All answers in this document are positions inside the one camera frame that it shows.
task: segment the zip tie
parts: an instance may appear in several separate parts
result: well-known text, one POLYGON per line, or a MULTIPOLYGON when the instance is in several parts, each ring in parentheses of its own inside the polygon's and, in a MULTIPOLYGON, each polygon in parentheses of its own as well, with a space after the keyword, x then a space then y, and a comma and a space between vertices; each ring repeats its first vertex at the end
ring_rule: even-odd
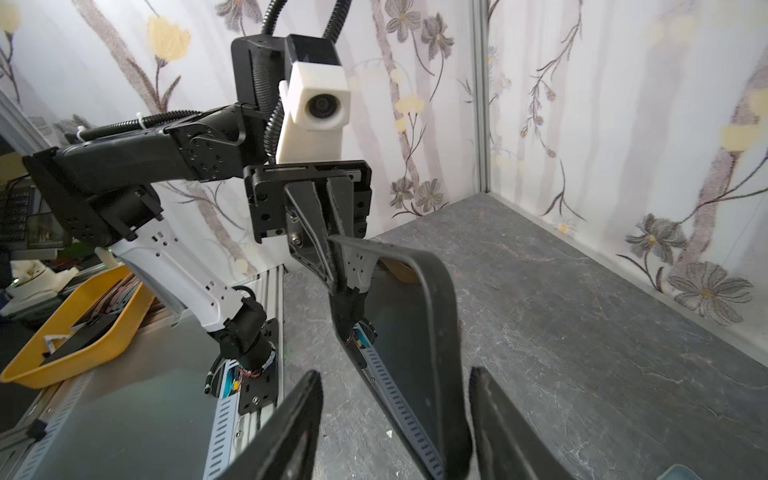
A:
POLYGON ((136 112, 136 117, 139 119, 139 125, 141 130, 147 130, 147 125, 144 124, 144 117, 141 116, 141 112, 136 112))
POLYGON ((77 132, 77 134, 75 134, 75 137, 77 137, 78 140, 83 142, 83 143, 85 143, 85 140, 83 140, 83 137, 80 136, 80 133, 82 133, 85 130, 87 130, 87 129, 84 126, 78 125, 78 132, 77 132))

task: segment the robotic arm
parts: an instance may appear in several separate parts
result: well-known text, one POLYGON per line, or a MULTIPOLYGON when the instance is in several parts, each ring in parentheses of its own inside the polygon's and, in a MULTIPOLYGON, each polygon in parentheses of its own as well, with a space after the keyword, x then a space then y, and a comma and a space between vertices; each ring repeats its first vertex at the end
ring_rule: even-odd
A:
POLYGON ((352 196, 345 201, 354 206, 354 224, 346 234, 364 237, 370 169, 363 161, 338 161, 349 89, 330 39, 243 37, 233 42, 232 57, 236 104, 81 131, 82 143, 38 152, 24 162, 73 237, 110 248, 150 286, 164 287, 218 341, 223 358, 257 374, 272 352, 259 341, 265 312, 190 252, 164 218, 150 184, 243 178, 255 240, 288 233, 292 254, 301 258, 310 242, 294 225, 295 211, 286 209, 286 184, 309 181, 322 190, 332 177, 349 178, 352 196), (284 114, 274 149, 276 110, 284 114))

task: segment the floral wallpaper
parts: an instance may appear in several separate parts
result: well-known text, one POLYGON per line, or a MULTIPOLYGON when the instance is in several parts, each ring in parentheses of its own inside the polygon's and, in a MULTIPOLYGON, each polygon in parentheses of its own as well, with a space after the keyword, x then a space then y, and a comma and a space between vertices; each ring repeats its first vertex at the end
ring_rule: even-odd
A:
POLYGON ((489 13, 493 191, 768 351, 768 4, 489 13))
MULTIPOLYGON (((321 35, 333 0, 288 2, 276 35, 321 35)), ((267 0, 0 0, 0 91, 51 142, 235 102, 230 43, 267 0)), ((374 170, 369 235, 475 192, 470 5, 356 0, 336 44, 353 90, 343 158, 374 170)), ((240 179, 155 184, 174 229, 223 280, 289 259, 253 240, 240 179)))

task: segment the light blue object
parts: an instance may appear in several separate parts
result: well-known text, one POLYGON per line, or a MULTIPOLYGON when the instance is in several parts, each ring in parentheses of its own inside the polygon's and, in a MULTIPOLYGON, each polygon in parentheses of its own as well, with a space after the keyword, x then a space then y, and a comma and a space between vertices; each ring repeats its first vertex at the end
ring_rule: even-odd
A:
POLYGON ((662 473, 656 480, 701 480, 699 475, 696 475, 693 470, 685 465, 676 463, 662 473))

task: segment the wall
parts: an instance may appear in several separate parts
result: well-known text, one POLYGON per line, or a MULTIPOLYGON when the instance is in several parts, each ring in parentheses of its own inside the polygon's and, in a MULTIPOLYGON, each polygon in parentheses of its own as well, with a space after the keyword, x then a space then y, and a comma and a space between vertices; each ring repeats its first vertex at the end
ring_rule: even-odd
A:
POLYGON ((491 8, 493 191, 768 351, 768 3, 491 8))
MULTIPOLYGON (((0 90, 52 144, 137 112, 235 102, 230 43, 266 0, 0 2, 0 90)), ((276 35, 321 36, 333 0, 292 0, 276 35)), ((343 158, 371 165, 369 236, 474 193, 470 5, 356 0, 336 45, 353 90, 343 158)), ((154 185, 191 249, 228 283, 283 261, 258 245, 239 179, 154 185)))

